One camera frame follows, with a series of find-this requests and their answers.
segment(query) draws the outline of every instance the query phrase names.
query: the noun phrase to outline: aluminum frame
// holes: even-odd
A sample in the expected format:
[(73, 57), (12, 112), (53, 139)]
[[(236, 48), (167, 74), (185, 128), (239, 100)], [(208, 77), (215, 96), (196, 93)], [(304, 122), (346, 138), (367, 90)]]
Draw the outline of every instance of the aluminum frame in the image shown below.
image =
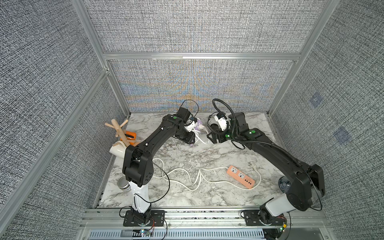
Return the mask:
[(105, 60), (112, 59), (152, 59), (152, 60), (299, 60), (300, 53), (153, 53), (153, 52), (107, 52)]
[(314, 43), (316, 42), (317, 38), (320, 36), (321, 31), (325, 27), (326, 23), (328, 22), (329, 18), (331, 17), (333, 11), (339, 4), (340, 0), (328, 0), (325, 4), (323, 10), (320, 13), (320, 16), (318, 17), (315, 25), (312, 28), (311, 33), (309, 34), (307, 40), (305, 41), (300, 53), (300, 59), (298, 61), (295, 61), (288, 72), (286, 78), (284, 79), (282, 85), (280, 86), (279, 90), (277, 91), (275, 97), (272, 100), (271, 105), (269, 106), (268, 115), (273, 116), (277, 106), (283, 99), (285, 93), (287, 92), (289, 86), (295, 79), (297, 73), (299, 72), (301, 66), (303, 65), (305, 59), (309, 55)]
[(0, 238), (107, 77), (103, 69), (0, 209)]
[[(87, 209), (80, 224), (76, 239), (85, 240), (93, 229), (123, 229), (123, 219), (119, 217), (120, 209)], [(160, 207), (153, 210), (165, 210), (169, 229), (172, 228), (275, 228), (275, 226), (246, 226), (240, 217), (242, 210), (255, 210), (258, 207)], [(332, 227), (322, 211), (292, 211), (291, 228), (320, 228), (326, 239), (336, 239)], [(141, 229), (131, 227), (124, 229)]]
[(276, 139), (276, 143), (277, 143), (280, 147), (286, 149), (285, 144), (284, 144), (282, 138), (281, 138), (280, 135), (277, 133), (276, 126), (275, 126), (275, 123), (273, 122), (273, 119), (270, 118), (269, 115), (266, 114), (266, 113), (265, 113), (264, 115), (265, 115), (265, 118), (266, 118), (266, 120), (267, 120), (267, 122), (268, 122), (268, 124), (269, 124), (269, 127), (271, 128), (272, 133), (273, 133), (273, 135), (274, 135), (274, 137), (275, 137), (275, 139)]
[(101, 42), (96, 34), (96, 31), (92, 25), (92, 21), (88, 15), (87, 9), (82, 0), (71, 0), (73, 7), (75, 8), (77, 15), (83, 25), (85, 32), (88, 35), (89, 41), (92, 44), (92, 47), (96, 53), (97, 58), (103, 68), (107, 68), (109, 71), (108, 81), (115, 94), (117, 101), (119, 102), (120, 108), (125, 114), (126, 117), (129, 117), (131, 111), (129, 110), (127, 101), (124, 97), (123, 92), (121, 91), (120, 85), (116, 79), (115, 74), (110, 66), (110, 64), (103, 58), (103, 47)]
[(92, 208), (97, 208), (97, 206), (99, 204), (99, 201), (101, 199), (101, 195), (102, 195), (103, 191), (105, 190), (105, 186), (107, 185), (108, 178), (109, 178), (109, 175), (110, 175), (111, 170), (113, 168), (113, 164), (115, 162), (115, 159), (116, 159), (116, 156), (112, 154), (111, 159), (109, 160), (107, 169), (105, 170), (103, 180), (101, 181), (99, 190), (96, 194), (95, 201), (92, 204)]

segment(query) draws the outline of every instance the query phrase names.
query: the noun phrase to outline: gray fabric wall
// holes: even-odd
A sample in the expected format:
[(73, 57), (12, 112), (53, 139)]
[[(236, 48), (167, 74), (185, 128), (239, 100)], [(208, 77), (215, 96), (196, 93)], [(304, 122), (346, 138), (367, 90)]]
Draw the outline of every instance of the gray fabric wall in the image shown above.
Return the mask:
[(300, 52), (326, 0), (84, 0), (105, 51)]
[[(326, 0), (83, 0), (105, 52), (299, 53)], [(131, 111), (267, 111), (292, 61), (111, 61)]]
[(111, 159), (112, 118), (125, 116), (105, 80), (1, 240), (74, 239)]
[[(267, 111), (291, 68), (289, 60), (113, 60), (131, 111), (177, 111), (185, 99), (215, 111), (213, 98), (238, 111)], [(195, 109), (193, 102), (187, 106)]]
[(287, 149), (325, 172), (339, 240), (382, 239), (384, 1), (341, 0), (272, 119)]
[(101, 66), (70, 0), (0, 6), (1, 207)]

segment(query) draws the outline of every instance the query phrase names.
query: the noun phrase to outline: orange power strip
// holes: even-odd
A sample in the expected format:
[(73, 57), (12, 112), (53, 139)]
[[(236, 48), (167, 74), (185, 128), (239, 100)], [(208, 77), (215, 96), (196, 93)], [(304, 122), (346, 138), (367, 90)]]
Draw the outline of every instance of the orange power strip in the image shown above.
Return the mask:
[(239, 183), (243, 184), (246, 188), (250, 189), (255, 184), (255, 180), (245, 175), (243, 172), (235, 168), (233, 165), (229, 166), (227, 173), (229, 176), (238, 180)]

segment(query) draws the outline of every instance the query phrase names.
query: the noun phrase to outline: orange object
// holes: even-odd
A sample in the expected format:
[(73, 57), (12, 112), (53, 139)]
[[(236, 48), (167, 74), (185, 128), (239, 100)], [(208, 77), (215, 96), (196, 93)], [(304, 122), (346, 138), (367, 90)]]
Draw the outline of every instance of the orange object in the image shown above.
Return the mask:
[(242, 171), (238, 170), (233, 165), (229, 166), (227, 173), (229, 176), (238, 180), (239, 183), (243, 184), (248, 189), (252, 188), (255, 184), (255, 180), (245, 175)]
[(136, 140), (136, 133), (135, 132), (125, 131), (125, 136), (127, 137), (128, 140)]

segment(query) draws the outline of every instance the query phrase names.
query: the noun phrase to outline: marble surface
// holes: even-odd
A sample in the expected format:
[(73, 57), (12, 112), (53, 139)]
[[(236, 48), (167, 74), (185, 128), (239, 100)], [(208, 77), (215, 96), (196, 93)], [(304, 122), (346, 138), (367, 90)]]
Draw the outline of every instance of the marble surface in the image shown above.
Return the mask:
[[(162, 117), (167, 113), (132, 114), (127, 130), (136, 132), (139, 141), (147, 138), (157, 126), (160, 125)], [(203, 124), (207, 123), (209, 114), (198, 114)], [(264, 113), (246, 113), (246, 121), (250, 128), (259, 128), (272, 140), (275, 137), (268, 125)], [(200, 138), (207, 142), (206, 134), (200, 134)], [(153, 203), (154, 207), (189, 207), (189, 206), (259, 206), (272, 197), (281, 194), (278, 187), (278, 180), (283, 174), (269, 161), (261, 155), (245, 149), (235, 148), (230, 141), (218, 144), (205, 145), (197, 142), (190, 146), (178, 139), (170, 138), (159, 149), (155, 157), (165, 162), (165, 171), (170, 172), (174, 168), (181, 167), (189, 171), (193, 180), (196, 178), (199, 168), (215, 168), (220, 166), (234, 165), (242, 172), (259, 182), (258, 174), (253, 170), (253, 165), (262, 176), (260, 185), (250, 191), (238, 189), (228, 183), (211, 184), (202, 179), (200, 187), (191, 192), (183, 186), (171, 182), (168, 194), (160, 201)], [(118, 208), (132, 205), (131, 192), (123, 192), (117, 187), (117, 180), (124, 176), (122, 173), (122, 161), (116, 160), (109, 175), (102, 199), (98, 208)], [(161, 176), (161, 171), (154, 166), (155, 176)], [(219, 181), (226, 180), (239, 187), (244, 187), (226, 173), (226, 169), (218, 169), (204, 172), (207, 180)], [(183, 171), (175, 171), (169, 175), (174, 179), (184, 183), (194, 189), (196, 185), (191, 185), (188, 176)], [(168, 188), (168, 180), (152, 178), (149, 185), (149, 199), (157, 200), (164, 195)]]

